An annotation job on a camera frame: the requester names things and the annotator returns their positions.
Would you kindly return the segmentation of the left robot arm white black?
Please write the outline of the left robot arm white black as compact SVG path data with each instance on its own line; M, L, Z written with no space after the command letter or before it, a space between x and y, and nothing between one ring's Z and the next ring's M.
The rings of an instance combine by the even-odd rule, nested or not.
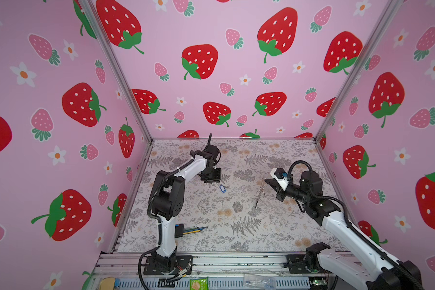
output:
M206 184L221 181L221 169L217 167L221 151L211 144L209 135L203 150L191 151L188 162L175 170L157 173L147 206L147 215L158 224L158 245L152 251L153 260L163 271L172 271L176 262L175 218L184 205L187 182L195 176Z

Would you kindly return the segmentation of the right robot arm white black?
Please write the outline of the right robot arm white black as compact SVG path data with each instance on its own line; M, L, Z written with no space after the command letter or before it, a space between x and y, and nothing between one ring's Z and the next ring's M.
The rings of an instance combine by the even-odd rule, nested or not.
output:
M360 261L356 264L320 242L306 249L302 261L287 263L287 268L331 272L358 290L423 289L419 268L410 261L400 261L351 223L344 203L323 195L323 181L309 163L298 160L288 170L272 169L270 175L265 182L276 191L279 201L296 200L302 212L333 234Z

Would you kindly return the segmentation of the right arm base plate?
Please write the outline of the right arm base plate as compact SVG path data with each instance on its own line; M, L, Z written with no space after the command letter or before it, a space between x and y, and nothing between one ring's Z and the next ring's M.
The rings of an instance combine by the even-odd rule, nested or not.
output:
M329 273L321 267L317 257L318 253L307 251L305 254L289 254L287 262L283 265L291 274L317 274Z

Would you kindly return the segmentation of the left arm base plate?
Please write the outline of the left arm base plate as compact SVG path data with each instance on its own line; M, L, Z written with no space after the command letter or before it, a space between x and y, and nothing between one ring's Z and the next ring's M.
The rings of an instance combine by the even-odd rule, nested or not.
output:
M166 258L160 255L147 257L142 274L147 276L175 275L185 270L185 274L191 274L193 256L173 255Z

